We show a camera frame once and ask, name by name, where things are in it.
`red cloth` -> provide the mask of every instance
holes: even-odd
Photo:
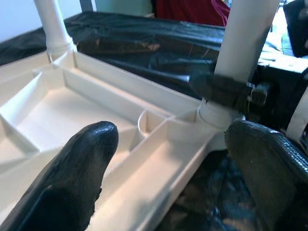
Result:
[[[230,8],[222,0],[157,0],[158,18],[226,26]]]

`white pipe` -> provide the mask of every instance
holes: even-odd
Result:
[[[34,0],[46,34],[47,54],[52,59],[76,49],[68,35],[58,0]]]
[[[280,0],[234,0],[215,74],[251,79]]]

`white pvc pipe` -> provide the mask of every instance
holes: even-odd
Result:
[[[234,0],[215,74],[251,79],[280,0]]]
[[[53,59],[67,51],[75,50],[72,38],[68,35],[58,0],[34,0],[46,34],[47,54]]]

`white plastic tray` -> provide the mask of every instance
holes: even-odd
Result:
[[[206,155],[224,147],[199,100],[81,53],[51,64],[42,53],[0,74],[0,223],[88,124],[115,123],[119,147],[87,230],[152,230]]]

